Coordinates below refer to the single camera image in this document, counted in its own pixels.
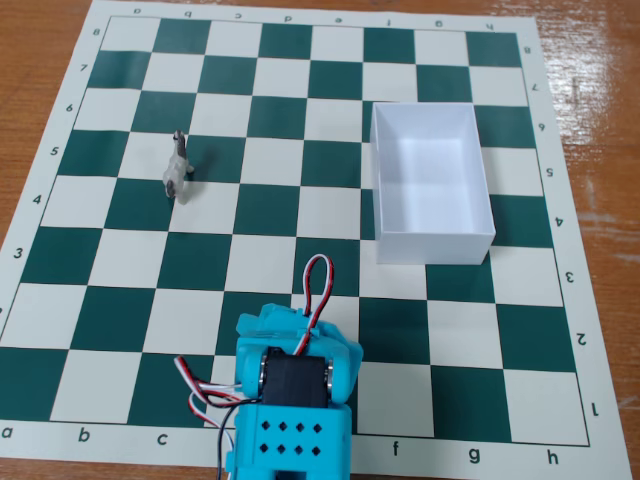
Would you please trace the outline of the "cyan gripper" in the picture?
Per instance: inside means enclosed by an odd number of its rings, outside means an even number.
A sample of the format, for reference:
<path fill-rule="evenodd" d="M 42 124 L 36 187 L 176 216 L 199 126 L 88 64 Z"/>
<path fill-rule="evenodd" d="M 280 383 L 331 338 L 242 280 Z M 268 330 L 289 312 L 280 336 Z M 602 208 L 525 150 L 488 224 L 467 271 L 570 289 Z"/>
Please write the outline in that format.
<path fill-rule="evenodd" d="M 249 358 L 250 346 L 256 346 L 263 353 L 267 347 L 280 347 L 292 354 L 298 345 L 309 319 L 303 316 L 301 309 L 292 309 L 274 303 L 265 304 L 258 315 L 243 313 L 240 315 L 236 331 L 239 335 L 236 344 L 236 367 L 241 370 Z M 312 329 L 306 354 L 321 354 L 321 340 L 329 338 L 347 348 L 350 369 L 358 371 L 363 359 L 363 348 L 346 338 L 333 323 L 320 320 Z"/>

